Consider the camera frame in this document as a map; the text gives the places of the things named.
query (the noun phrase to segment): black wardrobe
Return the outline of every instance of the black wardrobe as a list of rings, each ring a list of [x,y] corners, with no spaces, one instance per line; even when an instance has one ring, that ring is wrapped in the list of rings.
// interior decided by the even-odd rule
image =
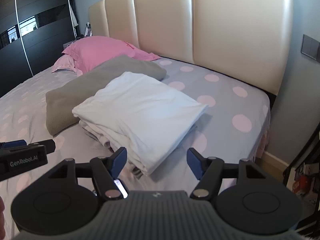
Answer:
[[[0,97],[52,66],[75,39],[69,3],[0,0]]]

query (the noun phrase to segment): wall switch panel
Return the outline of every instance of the wall switch panel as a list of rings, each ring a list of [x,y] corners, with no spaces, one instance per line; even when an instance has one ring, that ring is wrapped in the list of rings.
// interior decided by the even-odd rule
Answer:
[[[301,53],[320,62],[320,43],[315,39],[303,35]]]

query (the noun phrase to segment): light pink pillow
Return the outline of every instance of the light pink pillow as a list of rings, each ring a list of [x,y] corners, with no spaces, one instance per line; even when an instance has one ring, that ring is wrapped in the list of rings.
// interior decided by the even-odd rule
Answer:
[[[52,66],[51,73],[57,71],[58,69],[68,69],[73,72],[76,72],[77,76],[82,75],[82,71],[75,66],[75,61],[73,60],[73,58],[67,54],[58,58],[58,60]]]
[[[69,45],[62,53],[73,57],[75,66],[83,73],[120,55],[127,55],[128,57],[144,61],[160,58],[153,53],[147,53],[138,49],[125,41],[104,36],[92,36],[80,39]]]

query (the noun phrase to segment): headboard panel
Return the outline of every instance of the headboard panel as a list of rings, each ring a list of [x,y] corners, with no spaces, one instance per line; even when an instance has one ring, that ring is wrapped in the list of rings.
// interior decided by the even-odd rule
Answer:
[[[275,95],[289,53],[292,0],[103,0],[94,35],[224,73]]]

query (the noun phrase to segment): gray bed sheet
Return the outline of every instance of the gray bed sheet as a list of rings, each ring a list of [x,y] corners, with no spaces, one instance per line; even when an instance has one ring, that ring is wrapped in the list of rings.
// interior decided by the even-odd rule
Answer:
[[[238,163],[240,159],[255,156],[270,122],[269,99],[263,91],[192,64],[166,58],[155,62],[167,70],[163,83],[207,103],[209,108],[149,177],[137,179],[129,167],[123,169],[119,177],[130,190],[185,190],[190,194],[197,180],[186,163],[189,147],[194,147],[204,157],[216,156],[226,163]],[[32,143],[52,138],[45,126],[45,94],[74,78],[76,74],[71,71],[51,73],[48,68],[0,98],[0,142],[24,139]],[[74,158],[80,163],[112,154],[86,135],[79,124],[53,139],[56,151],[48,155],[47,165],[0,182],[0,196],[6,207],[6,239],[18,233],[10,214],[12,200],[18,192],[65,158]],[[221,190],[232,183],[232,179],[224,180]],[[90,179],[79,179],[79,184],[93,189]]]

